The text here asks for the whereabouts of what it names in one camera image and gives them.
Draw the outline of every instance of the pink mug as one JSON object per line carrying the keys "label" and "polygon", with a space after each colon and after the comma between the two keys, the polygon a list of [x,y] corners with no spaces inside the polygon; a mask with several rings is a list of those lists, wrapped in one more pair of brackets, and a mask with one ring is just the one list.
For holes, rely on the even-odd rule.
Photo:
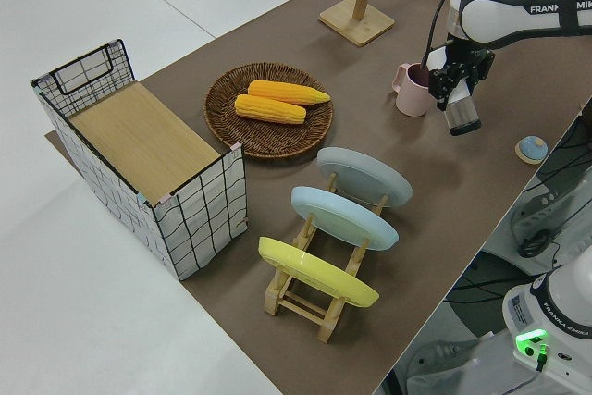
{"label": "pink mug", "polygon": [[395,105],[404,115],[419,117],[436,101],[427,90],[429,71],[420,64],[401,64],[392,82]]}

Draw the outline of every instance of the wooden block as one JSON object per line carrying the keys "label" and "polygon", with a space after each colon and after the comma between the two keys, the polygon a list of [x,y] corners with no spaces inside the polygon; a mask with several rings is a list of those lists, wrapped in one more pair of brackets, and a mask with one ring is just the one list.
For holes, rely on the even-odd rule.
{"label": "wooden block", "polygon": [[139,82],[70,122],[152,206],[219,157]]}
{"label": "wooden block", "polygon": [[364,46],[390,30],[395,21],[371,5],[366,6],[362,19],[356,19],[353,17],[356,2],[343,0],[323,11],[319,20],[356,46]]}

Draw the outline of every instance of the corn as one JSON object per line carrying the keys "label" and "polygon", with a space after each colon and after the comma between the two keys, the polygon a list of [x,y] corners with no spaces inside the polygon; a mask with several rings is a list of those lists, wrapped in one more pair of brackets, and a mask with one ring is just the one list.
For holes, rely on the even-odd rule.
{"label": "corn", "polygon": [[250,94],[239,94],[234,109],[239,116],[278,124],[302,124],[306,117],[301,106]]}
{"label": "corn", "polygon": [[249,94],[295,105],[314,105],[331,99],[327,93],[313,87],[273,80],[253,80],[249,84]]}

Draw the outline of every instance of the mug handle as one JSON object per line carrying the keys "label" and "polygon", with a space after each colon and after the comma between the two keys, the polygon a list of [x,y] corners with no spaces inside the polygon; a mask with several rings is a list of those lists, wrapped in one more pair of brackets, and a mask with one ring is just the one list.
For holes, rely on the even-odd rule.
{"label": "mug handle", "polygon": [[399,93],[399,91],[401,90],[403,74],[405,74],[407,72],[407,70],[409,69],[409,66],[410,66],[409,64],[401,64],[399,66],[399,68],[397,69],[397,75],[395,76],[395,80],[392,82],[392,89],[396,93]]}

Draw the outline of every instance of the wire basket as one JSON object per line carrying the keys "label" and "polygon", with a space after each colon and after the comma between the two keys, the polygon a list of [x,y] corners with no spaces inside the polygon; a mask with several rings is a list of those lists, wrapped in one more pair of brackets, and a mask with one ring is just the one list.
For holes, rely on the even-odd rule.
{"label": "wire basket", "polygon": [[228,146],[241,143],[251,157],[278,159],[302,154],[325,138],[333,120],[332,101],[306,106],[301,125],[237,116],[234,101],[237,95],[247,93],[252,80],[297,83],[327,93],[308,73],[287,65],[260,62],[234,68],[212,85],[203,106],[205,121],[220,141]]}

